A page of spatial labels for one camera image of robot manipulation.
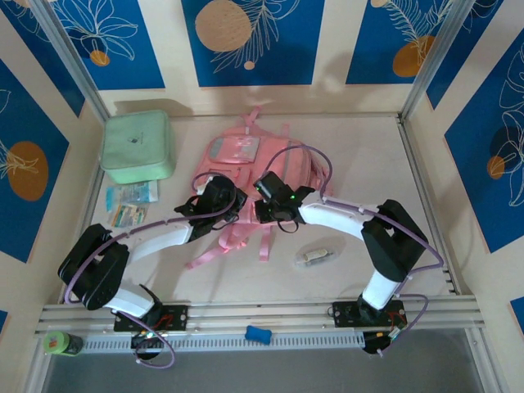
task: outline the small white object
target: small white object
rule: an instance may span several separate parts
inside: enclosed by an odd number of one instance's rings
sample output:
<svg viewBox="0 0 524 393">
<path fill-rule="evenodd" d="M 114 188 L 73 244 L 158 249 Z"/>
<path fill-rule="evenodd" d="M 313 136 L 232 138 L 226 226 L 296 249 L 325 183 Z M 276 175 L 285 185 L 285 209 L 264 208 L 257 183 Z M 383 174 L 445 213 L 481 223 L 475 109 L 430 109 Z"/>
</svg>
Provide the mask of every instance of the small white object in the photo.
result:
<svg viewBox="0 0 524 393">
<path fill-rule="evenodd" d="M 334 260 L 339 253 L 331 247 L 316 248 L 307 252 L 301 252 L 295 255 L 295 266 L 305 268 Z"/>
</svg>

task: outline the pink backpack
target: pink backpack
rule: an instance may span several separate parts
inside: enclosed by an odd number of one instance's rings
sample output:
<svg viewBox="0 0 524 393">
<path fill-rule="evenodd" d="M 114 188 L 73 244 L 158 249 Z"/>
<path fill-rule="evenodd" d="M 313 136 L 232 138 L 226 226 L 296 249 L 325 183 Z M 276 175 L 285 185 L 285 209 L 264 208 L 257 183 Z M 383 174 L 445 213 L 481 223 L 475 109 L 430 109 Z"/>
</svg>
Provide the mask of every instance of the pink backpack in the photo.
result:
<svg viewBox="0 0 524 393">
<path fill-rule="evenodd" d="M 249 115 L 242 116 L 244 125 L 227 129 L 213 139 L 196 168 L 194 178 L 205 172 L 223 174 L 243 190 L 248 199 L 238 216 L 238 221 L 225 227 L 219 237 L 219 245 L 188 263 L 188 269 L 210 262 L 232 249 L 244 247 L 246 239 L 259 228 L 264 230 L 260 260 L 267 262 L 269 259 L 271 228 L 277 223 L 260 224 L 256 219 L 255 201 L 261 196 L 253 187 L 253 183 L 260 178 L 278 151 L 303 143 L 289 138 L 288 124 L 283 125 L 281 135 L 263 130 L 255 123 L 259 113 L 260 107 L 257 106 Z M 306 149 L 292 149 L 282 153 L 271 164 L 269 170 L 277 174 L 293 190 L 299 186 L 309 186 L 318 190 L 328 174 L 311 151 Z M 207 179 L 207 176 L 197 178 L 194 187 L 204 187 Z M 329 187 L 325 194 L 332 194 Z"/>
</svg>

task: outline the metal frame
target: metal frame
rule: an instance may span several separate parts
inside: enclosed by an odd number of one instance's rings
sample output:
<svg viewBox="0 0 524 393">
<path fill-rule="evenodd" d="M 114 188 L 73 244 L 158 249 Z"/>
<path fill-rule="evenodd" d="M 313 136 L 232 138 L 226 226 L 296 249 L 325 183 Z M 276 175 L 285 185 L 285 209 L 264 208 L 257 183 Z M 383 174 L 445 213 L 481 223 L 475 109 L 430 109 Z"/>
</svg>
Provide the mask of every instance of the metal frame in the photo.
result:
<svg viewBox="0 0 524 393">
<path fill-rule="evenodd" d="M 420 99 L 426 93 L 429 84 L 438 71 L 440 64 L 442 64 L 445 55 L 448 53 L 449 48 L 453 44 L 455 37 L 462 28 L 476 0 L 450 1 L 453 1 L 454 5 L 445 18 L 436 36 L 435 43 L 433 43 L 430 52 L 427 54 L 426 60 L 422 63 L 422 67 L 413 82 L 413 87 L 400 111 L 400 118 L 402 120 L 406 120 L 411 116 L 415 106 L 417 106 Z"/>
<path fill-rule="evenodd" d="M 413 320 L 424 301 L 402 296 L 408 320 Z M 427 312 L 415 329 L 483 328 L 485 326 L 475 296 L 429 297 Z M 339 332 L 328 312 L 334 300 L 319 302 L 212 303 L 190 304 L 187 332 L 193 334 L 240 334 L 255 324 L 276 333 Z M 185 304 L 182 302 L 169 305 Z M 130 333 L 114 332 L 115 316 L 108 309 L 88 311 L 82 305 L 47 305 L 44 307 L 35 335 L 43 337 L 50 330 L 62 330 L 79 336 L 111 335 L 130 337 Z M 376 331 L 376 327 L 350 328 L 352 332 Z M 186 332 L 170 332 L 184 335 Z"/>
<path fill-rule="evenodd" d="M 420 159 L 420 154 L 416 148 L 416 143 L 413 142 L 413 130 L 411 125 L 408 121 L 403 121 L 400 115 L 397 117 L 397 125 L 399 127 L 402 143 L 404 144 L 406 156 L 408 157 L 409 166 L 413 172 L 413 178 L 417 186 L 420 201 L 422 202 L 422 208 L 426 214 L 426 220 L 429 224 L 431 237 L 433 238 L 436 249 L 443 256 L 446 263 L 443 271 L 449 275 L 450 281 L 454 287 L 451 292 L 455 292 L 459 295 L 471 294 L 462 278 L 462 274 L 460 274 L 459 270 L 454 266 L 453 260 L 449 255 L 449 249 L 446 245 L 446 241 L 442 235 L 443 232 L 440 230 L 439 221 L 435 216 L 434 211 L 436 210 L 433 202 L 431 201 L 429 188 L 427 181 L 425 180 L 428 177 L 425 173 L 425 170 L 421 168 L 421 165 L 419 164 L 422 162 L 422 160 Z"/>
<path fill-rule="evenodd" d="M 49 38 L 49 42 L 61 58 L 64 66 L 86 101 L 91 104 L 95 116 L 104 124 L 110 118 L 109 111 L 98 94 L 97 86 L 85 68 L 66 30 L 56 17 L 52 5 L 46 0 L 29 0 L 29 5 L 34 18 Z"/>
</svg>

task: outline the gray floor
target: gray floor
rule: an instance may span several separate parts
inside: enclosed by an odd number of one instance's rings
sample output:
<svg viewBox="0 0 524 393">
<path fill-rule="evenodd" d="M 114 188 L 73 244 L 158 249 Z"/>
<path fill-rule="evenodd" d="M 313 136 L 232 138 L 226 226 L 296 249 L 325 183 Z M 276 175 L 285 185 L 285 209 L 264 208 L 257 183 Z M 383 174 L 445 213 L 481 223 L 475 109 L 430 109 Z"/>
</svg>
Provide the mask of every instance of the gray floor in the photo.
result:
<svg viewBox="0 0 524 393">
<path fill-rule="evenodd" d="M 55 356 L 48 393 L 482 392 L 462 331 L 415 331 L 384 359 L 362 350 L 180 353 L 169 370 L 132 355 Z"/>
</svg>

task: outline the backpack strap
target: backpack strap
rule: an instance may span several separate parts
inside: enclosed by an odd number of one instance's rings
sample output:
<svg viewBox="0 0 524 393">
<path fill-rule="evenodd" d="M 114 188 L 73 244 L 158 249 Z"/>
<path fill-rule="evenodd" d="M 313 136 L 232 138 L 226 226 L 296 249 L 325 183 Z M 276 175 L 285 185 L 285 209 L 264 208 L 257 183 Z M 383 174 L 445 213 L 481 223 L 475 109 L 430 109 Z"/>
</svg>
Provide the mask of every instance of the backpack strap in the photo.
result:
<svg viewBox="0 0 524 393">
<path fill-rule="evenodd" d="M 246 239 L 260 227 L 259 224 L 231 224 L 222 231 L 217 247 L 205 252 L 195 260 L 186 264 L 187 269 L 194 269 L 211 262 L 217 256 L 227 254 L 235 248 L 246 246 Z"/>
<path fill-rule="evenodd" d="M 271 229 L 273 226 L 265 225 L 262 232 L 262 240 L 260 241 L 260 262 L 267 262 L 269 260 L 269 246 L 271 243 Z"/>
<path fill-rule="evenodd" d="M 289 138 L 289 124 L 288 123 L 282 124 L 282 131 L 280 132 L 280 134 L 285 138 Z"/>
<path fill-rule="evenodd" d="M 261 110 L 262 110 L 261 106 L 255 106 L 255 109 L 251 111 L 249 115 L 242 115 L 242 118 L 244 119 L 244 122 L 246 123 L 246 127 L 249 128 L 255 123 L 255 120 L 259 116 L 259 113 Z"/>
</svg>

